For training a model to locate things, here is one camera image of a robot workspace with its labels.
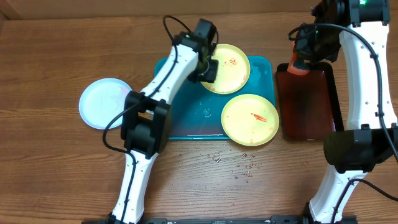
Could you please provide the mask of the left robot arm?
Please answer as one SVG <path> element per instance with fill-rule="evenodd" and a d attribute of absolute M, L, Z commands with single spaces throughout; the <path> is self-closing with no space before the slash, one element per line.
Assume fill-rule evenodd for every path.
<path fill-rule="evenodd" d="M 139 223 L 144 215 L 144 197 L 154 162 L 169 141 L 171 104 L 185 80 L 213 82 L 218 62 L 211 59 L 214 36 L 181 33 L 172 38 L 166 62 L 141 91 L 130 91 L 124 109 L 121 139 L 126 166 L 121 191 L 107 223 Z"/>

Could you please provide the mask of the orange sponge with dark scourer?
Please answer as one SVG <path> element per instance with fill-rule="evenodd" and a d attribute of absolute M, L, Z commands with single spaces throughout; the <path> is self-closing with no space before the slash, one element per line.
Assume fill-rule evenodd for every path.
<path fill-rule="evenodd" d="M 306 75 L 309 73 L 310 69 L 303 59 L 298 58 L 297 54 L 294 52 L 295 43 L 292 42 L 292 58 L 287 67 L 287 71 L 294 75 Z"/>

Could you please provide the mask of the light blue plate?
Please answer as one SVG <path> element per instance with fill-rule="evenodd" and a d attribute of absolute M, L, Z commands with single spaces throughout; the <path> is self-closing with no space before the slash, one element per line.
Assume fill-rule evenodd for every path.
<path fill-rule="evenodd" d="M 132 88 L 117 78 L 103 78 L 90 84 L 82 93 L 78 110 L 82 120 L 92 128 L 104 130 L 124 111 L 127 94 Z"/>

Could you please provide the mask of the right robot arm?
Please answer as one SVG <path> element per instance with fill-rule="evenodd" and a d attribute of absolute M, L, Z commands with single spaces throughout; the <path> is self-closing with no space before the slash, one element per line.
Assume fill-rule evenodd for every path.
<path fill-rule="evenodd" d="M 296 75 L 322 60 L 346 60 L 349 113 L 344 131 L 328 135 L 328 168 L 307 204 L 305 223 L 356 223 L 343 210 L 355 187 L 375 165 L 397 156 L 397 116 L 391 103 L 386 45 L 391 19 L 388 0 L 322 0 L 311 24 L 289 32 L 294 43 L 288 70 Z"/>

